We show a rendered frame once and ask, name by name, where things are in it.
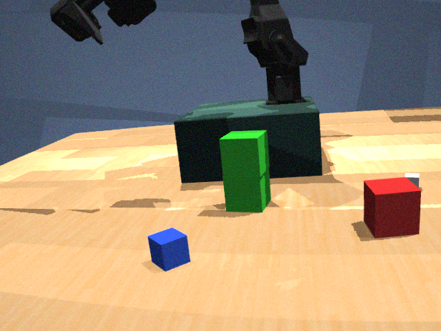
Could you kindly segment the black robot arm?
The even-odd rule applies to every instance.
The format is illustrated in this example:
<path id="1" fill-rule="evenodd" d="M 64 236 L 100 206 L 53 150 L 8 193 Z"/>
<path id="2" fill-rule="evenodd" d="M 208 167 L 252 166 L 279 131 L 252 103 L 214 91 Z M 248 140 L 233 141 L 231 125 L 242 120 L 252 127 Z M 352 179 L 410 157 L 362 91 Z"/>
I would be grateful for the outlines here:
<path id="1" fill-rule="evenodd" d="M 155 0 L 118 0 L 107 15 L 117 26 L 138 25 L 156 9 Z M 307 64 L 308 52 L 294 39 L 291 26 L 278 0 L 250 0 L 250 16 L 241 20 L 243 44 L 266 68 L 266 106 L 302 103 L 299 66 Z"/>

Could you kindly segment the green block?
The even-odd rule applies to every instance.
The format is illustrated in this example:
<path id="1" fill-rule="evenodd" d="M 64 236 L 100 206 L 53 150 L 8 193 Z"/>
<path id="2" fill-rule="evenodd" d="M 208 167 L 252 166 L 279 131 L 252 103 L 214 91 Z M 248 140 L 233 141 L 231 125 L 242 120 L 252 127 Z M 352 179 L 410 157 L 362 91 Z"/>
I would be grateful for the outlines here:
<path id="1" fill-rule="evenodd" d="M 269 168 L 267 130 L 231 131 L 219 142 L 223 177 L 261 177 Z"/>
<path id="2" fill-rule="evenodd" d="M 269 168 L 261 177 L 223 177 L 226 212 L 263 213 L 271 201 Z"/>

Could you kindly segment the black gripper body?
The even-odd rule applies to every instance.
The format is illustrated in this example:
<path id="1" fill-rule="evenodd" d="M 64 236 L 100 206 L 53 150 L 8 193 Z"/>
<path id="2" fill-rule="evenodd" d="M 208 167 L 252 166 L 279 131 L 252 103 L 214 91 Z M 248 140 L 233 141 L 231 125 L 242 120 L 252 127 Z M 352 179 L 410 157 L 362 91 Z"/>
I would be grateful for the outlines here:
<path id="1" fill-rule="evenodd" d="M 71 1 L 74 1 L 78 7 L 81 7 L 86 14 L 90 15 L 91 18 L 94 19 L 95 22 L 98 22 L 97 18 L 94 16 L 92 10 L 97 7 L 100 3 L 103 3 L 105 0 L 59 0 L 54 6 L 50 8 L 50 16 L 51 21 L 54 22 L 60 29 L 66 32 L 69 36 L 71 36 L 76 41 L 84 41 L 83 37 L 80 37 L 73 29 L 71 29 L 68 25 L 66 25 L 59 18 L 59 12 L 64 9 Z"/>

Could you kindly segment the red block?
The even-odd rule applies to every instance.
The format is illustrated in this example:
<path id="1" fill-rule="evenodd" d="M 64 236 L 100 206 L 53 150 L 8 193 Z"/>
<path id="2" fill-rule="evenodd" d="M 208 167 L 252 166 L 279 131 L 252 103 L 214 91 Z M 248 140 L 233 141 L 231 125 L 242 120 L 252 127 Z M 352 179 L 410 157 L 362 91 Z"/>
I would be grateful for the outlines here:
<path id="1" fill-rule="evenodd" d="M 406 177 L 364 180 L 363 217 L 375 239 L 420 232 L 421 190 Z"/>

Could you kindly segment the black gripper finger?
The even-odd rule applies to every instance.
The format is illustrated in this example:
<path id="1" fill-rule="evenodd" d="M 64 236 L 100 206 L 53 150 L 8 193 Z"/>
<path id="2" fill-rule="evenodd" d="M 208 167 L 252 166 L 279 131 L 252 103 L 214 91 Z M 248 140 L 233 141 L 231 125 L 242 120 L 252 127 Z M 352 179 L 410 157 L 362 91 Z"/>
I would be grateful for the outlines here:
<path id="1" fill-rule="evenodd" d="M 90 15 L 86 14 L 81 7 L 78 7 L 74 1 L 71 1 L 59 12 L 59 18 L 80 37 L 84 39 L 92 37 L 100 45 L 103 44 L 102 34 L 99 30 L 102 27 Z"/>

